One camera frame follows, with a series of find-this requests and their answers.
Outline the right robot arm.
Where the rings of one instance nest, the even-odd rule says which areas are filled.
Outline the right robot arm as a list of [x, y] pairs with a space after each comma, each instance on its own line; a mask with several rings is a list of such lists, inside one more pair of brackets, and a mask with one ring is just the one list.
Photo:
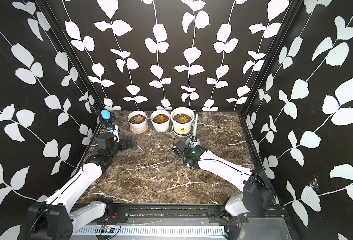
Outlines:
[[273, 186], [261, 168], [250, 169], [220, 158], [208, 149], [197, 145], [191, 148], [178, 141], [171, 148], [181, 163], [192, 170], [204, 170], [234, 185], [241, 193], [229, 197], [221, 206], [218, 216], [230, 223], [245, 214], [264, 217], [273, 196]]

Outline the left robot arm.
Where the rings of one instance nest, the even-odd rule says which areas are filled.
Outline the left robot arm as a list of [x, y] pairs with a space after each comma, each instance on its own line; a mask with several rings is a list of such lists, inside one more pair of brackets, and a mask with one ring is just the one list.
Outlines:
[[119, 139], [117, 134], [104, 133], [96, 138], [97, 148], [79, 171], [56, 193], [42, 203], [33, 203], [27, 210], [23, 239], [69, 240], [72, 235], [103, 216], [114, 218], [113, 202], [99, 199], [72, 210], [88, 187], [109, 168], [119, 151], [132, 148], [132, 137]]

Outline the mint green watering can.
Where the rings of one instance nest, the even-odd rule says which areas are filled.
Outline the mint green watering can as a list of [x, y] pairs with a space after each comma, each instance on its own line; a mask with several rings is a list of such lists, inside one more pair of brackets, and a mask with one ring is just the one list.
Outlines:
[[198, 114], [195, 115], [192, 136], [185, 141], [185, 144], [188, 145], [192, 149], [194, 147], [200, 145], [200, 140], [197, 137], [197, 125], [198, 125]]

